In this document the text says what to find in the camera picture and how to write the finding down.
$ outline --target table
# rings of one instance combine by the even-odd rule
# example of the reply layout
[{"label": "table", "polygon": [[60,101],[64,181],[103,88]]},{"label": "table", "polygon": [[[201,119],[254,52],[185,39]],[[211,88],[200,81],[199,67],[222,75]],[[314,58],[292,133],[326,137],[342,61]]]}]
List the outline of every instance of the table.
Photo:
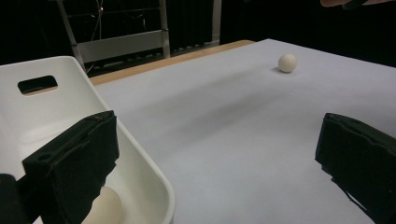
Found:
[{"label": "table", "polygon": [[96,89],[172,182],[175,223],[372,224],[315,150],[327,112],[396,136],[394,83],[395,68],[266,39]]}]

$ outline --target white ball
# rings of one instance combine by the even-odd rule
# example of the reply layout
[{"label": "white ball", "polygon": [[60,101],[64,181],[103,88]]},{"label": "white ball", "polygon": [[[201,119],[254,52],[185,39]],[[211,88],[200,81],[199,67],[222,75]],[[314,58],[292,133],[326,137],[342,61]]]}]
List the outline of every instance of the white ball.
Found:
[{"label": "white ball", "polygon": [[297,66],[297,58],[292,54],[285,54],[279,58],[277,66],[280,71],[284,73],[290,73]]},{"label": "white ball", "polygon": [[82,224],[117,224],[121,218],[121,210],[119,194],[111,188],[102,187]]}]

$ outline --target white tabletop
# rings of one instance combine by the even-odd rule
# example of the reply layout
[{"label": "white tabletop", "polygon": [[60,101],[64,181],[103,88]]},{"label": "white tabletop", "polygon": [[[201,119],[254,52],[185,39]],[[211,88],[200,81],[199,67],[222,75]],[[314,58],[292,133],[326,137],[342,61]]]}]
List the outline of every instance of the white tabletop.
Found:
[{"label": "white tabletop", "polygon": [[395,83],[395,68],[267,39],[96,88],[172,182],[176,224],[372,224],[315,150],[327,112],[396,136]]}]

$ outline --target ball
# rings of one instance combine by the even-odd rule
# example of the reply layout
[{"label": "ball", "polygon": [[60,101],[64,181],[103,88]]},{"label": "ball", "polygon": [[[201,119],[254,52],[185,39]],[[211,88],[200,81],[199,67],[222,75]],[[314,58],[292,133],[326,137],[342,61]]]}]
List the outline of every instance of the ball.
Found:
[{"label": "ball", "polygon": [[290,73],[297,66],[297,58],[292,54],[285,54],[279,58],[277,66],[280,71],[284,73]]},{"label": "ball", "polygon": [[121,218],[121,199],[114,189],[102,187],[82,224],[117,224]]}]

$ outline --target metal frame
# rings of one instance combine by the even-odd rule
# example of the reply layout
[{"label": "metal frame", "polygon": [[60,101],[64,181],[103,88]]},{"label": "metal frame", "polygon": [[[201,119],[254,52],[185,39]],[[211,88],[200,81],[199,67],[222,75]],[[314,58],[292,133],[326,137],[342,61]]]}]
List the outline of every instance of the metal frame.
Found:
[{"label": "metal frame", "polygon": [[69,19],[64,9],[63,0],[56,0],[64,22],[73,53],[86,70],[84,63],[136,53],[147,49],[163,48],[163,57],[170,58],[169,34],[166,16],[166,1],[159,0],[161,13],[161,30],[136,35],[124,35],[113,38],[77,43]]}]

